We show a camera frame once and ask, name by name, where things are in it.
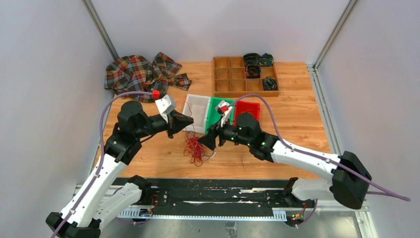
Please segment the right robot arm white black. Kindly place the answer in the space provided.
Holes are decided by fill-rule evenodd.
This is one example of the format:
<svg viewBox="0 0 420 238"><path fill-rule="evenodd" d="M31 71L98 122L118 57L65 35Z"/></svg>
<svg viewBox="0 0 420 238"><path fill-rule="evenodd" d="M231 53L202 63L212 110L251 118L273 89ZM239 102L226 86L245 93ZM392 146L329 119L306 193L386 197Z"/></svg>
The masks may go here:
<svg viewBox="0 0 420 238"><path fill-rule="evenodd" d="M290 178L283 190L283 200L291 207L309 199L335 199L350 209L361 209L371 175L356 154L328 154L297 146L263 131L249 113L242 113L235 125L218 121L198 140L214 150L226 141L245 145L259 160L289 164L318 175L317 179Z"/></svg>

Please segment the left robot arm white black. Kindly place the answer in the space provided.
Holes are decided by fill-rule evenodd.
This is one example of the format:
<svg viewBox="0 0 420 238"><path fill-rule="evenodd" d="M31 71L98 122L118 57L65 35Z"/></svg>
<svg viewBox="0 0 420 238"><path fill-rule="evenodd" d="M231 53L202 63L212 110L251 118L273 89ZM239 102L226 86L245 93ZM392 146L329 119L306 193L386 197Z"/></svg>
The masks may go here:
<svg viewBox="0 0 420 238"><path fill-rule="evenodd" d="M46 224L52 237L98 238L103 229L133 203L148 204L152 184L141 176L131 177L110 198L103 200L115 179L131 163L142 147L142 138L166 132L169 138L193 124L192 117L175 109L170 98L156 101L159 113L148 116L139 101L123 104L117 123L107 141L100 141L101 156L71 201L60 211L51 212Z"/></svg>

